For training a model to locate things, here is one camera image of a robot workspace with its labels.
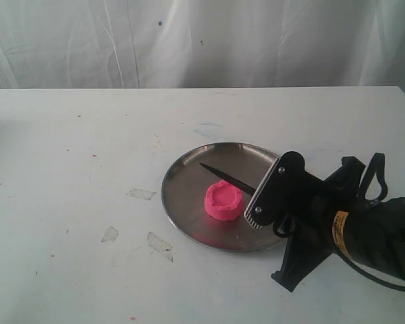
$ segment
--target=table surface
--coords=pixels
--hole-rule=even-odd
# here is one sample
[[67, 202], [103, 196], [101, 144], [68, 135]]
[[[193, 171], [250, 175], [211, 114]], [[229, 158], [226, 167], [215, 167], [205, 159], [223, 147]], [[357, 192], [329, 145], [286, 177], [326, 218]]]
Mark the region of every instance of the table surface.
[[172, 226], [167, 168], [222, 141], [299, 151], [321, 178], [383, 152], [405, 196], [398, 87], [0, 90], [0, 323], [405, 323], [405, 293], [337, 256], [291, 294], [270, 278], [284, 246], [222, 252]]

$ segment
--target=black cable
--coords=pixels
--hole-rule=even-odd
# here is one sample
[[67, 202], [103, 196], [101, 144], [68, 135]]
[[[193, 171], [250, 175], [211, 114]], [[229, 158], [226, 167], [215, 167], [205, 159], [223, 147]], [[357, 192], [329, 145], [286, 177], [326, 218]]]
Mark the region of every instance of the black cable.
[[339, 255], [339, 257], [344, 260], [344, 262], [349, 265], [351, 268], [353, 268], [355, 271], [357, 271], [359, 274], [363, 275], [364, 277], [366, 277], [367, 279], [372, 280], [373, 282], [376, 282], [377, 284], [380, 284], [384, 287], [393, 289], [393, 290], [397, 290], [400, 292], [405, 292], [405, 286], [400, 286], [400, 285], [396, 285], [394, 283], [388, 282], [388, 281], [384, 281], [382, 279], [379, 279], [378, 277], [375, 277], [374, 275], [371, 275], [369, 272], [366, 272], [365, 270], [363, 270], [362, 268], [358, 267], [357, 265], [355, 265], [349, 258], [347, 258], [341, 251], [337, 251], [337, 255]]

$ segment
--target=metal plate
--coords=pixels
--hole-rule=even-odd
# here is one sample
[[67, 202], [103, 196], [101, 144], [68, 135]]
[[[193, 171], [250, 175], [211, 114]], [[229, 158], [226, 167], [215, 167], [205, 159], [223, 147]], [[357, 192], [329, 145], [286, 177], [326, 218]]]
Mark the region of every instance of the metal plate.
[[[252, 229], [241, 215], [235, 221], [218, 221], [206, 214], [207, 188], [219, 181], [201, 167], [206, 163], [256, 188], [279, 157], [263, 148], [242, 143], [215, 143], [198, 147], [169, 168], [162, 183], [162, 202], [172, 223], [187, 236], [213, 248], [258, 251], [280, 244], [271, 226]], [[243, 194], [247, 205], [250, 196]]]

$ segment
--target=white backdrop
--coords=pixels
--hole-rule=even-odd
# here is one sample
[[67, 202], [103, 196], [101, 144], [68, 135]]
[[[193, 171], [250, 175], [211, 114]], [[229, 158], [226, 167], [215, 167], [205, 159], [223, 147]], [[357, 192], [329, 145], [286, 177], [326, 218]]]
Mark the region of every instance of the white backdrop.
[[376, 84], [405, 0], [0, 0], [0, 88]]

